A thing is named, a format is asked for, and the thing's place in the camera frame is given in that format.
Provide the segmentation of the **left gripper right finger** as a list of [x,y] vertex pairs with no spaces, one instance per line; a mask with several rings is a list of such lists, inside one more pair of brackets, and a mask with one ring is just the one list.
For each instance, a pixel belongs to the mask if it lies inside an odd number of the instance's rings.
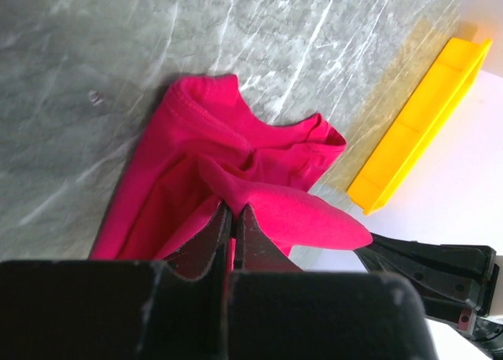
[[230,359],[300,359],[305,281],[268,238],[250,205],[237,220],[227,303]]

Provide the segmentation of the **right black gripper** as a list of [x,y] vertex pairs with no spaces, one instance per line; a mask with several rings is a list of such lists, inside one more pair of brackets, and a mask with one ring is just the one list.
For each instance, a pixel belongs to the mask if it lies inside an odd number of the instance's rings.
[[502,324],[489,320],[500,267],[489,246],[424,244],[373,234],[356,252],[368,271],[400,274],[415,286],[428,318],[474,344],[501,344]]

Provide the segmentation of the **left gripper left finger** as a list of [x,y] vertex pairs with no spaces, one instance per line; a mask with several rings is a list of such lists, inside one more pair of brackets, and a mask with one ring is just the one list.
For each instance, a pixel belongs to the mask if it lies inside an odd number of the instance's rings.
[[222,318],[233,214],[220,204],[209,223],[164,259],[152,308],[153,359],[222,359]]

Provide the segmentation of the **pink t shirt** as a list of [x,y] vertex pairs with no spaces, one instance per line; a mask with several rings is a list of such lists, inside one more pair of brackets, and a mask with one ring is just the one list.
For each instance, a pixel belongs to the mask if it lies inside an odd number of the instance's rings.
[[285,254],[295,245],[355,250],[370,232],[310,188],[347,143],[320,114],[290,126],[258,119],[235,75],[174,82],[119,184],[92,259],[162,259],[226,204],[250,206]]

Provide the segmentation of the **yellow plastic tray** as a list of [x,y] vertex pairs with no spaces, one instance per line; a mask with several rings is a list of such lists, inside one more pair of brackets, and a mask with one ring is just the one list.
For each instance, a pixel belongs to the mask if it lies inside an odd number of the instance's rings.
[[493,44],[452,38],[347,189],[364,215],[383,208],[477,78]]

